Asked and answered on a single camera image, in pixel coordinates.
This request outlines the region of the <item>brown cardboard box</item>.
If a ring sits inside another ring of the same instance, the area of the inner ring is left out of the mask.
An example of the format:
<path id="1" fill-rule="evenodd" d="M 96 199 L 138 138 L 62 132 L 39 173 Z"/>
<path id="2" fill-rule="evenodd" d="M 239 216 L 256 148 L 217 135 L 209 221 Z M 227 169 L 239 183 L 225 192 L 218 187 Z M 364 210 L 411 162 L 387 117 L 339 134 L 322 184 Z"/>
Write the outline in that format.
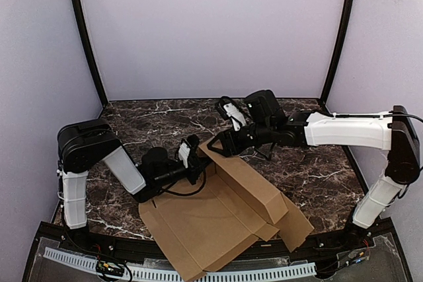
<path id="1" fill-rule="evenodd" d="M 139 204 L 139 216 L 184 281 L 219 271 L 258 240 L 279 235 L 292 252 L 314 227 L 276 186 L 239 157 L 223 157 L 199 146 L 206 185 L 189 196 L 181 180 L 168 193 Z"/>

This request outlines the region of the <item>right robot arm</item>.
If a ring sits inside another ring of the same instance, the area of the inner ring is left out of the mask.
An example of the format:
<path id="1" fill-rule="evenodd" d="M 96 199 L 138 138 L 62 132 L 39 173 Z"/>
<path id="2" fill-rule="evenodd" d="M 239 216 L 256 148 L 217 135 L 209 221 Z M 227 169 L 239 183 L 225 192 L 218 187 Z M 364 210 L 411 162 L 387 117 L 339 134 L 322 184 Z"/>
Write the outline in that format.
<path id="1" fill-rule="evenodd" d="M 246 110 L 228 96 L 215 104 L 232 126 L 220 131 L 207 148 L 234 157 L 263 145 L 271 147 L 342 146 L 373 149 L 385 155 L 384 169 L 351 211 L 340 246 L 360 243 L 380 214 L 401 199 L 420 177 L 420 141 L 413 120 L 404 106 L 376 113 L 339 114 L 302 110 L 287 115 L 271 90 L 256 91 L 243 100 Z"/>

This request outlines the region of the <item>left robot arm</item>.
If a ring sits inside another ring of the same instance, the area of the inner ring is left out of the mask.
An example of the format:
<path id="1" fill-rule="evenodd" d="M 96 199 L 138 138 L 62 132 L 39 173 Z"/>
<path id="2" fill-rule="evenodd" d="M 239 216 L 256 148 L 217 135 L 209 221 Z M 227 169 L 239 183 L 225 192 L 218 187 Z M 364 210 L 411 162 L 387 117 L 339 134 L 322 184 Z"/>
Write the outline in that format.
<path id="1" fill-rule="evenodd" d="M 164 147 L 152 147 L 136 163 L 123 142 L 104 119 L 71 123 L 57 134 L 59 198 L 63 203 L 63 222 L 77 230 L 88 225 L 88 181 L 97 170 L 108 170 L 112 184 L 119 185 L 138 203 L 167 193 L 181 197 L 172 189 L 186 180 L 196 195 L 206 185 L 206 168 L 211 160 L 199 155 L 199 139 L 183 139 L 173 158 Z"/>

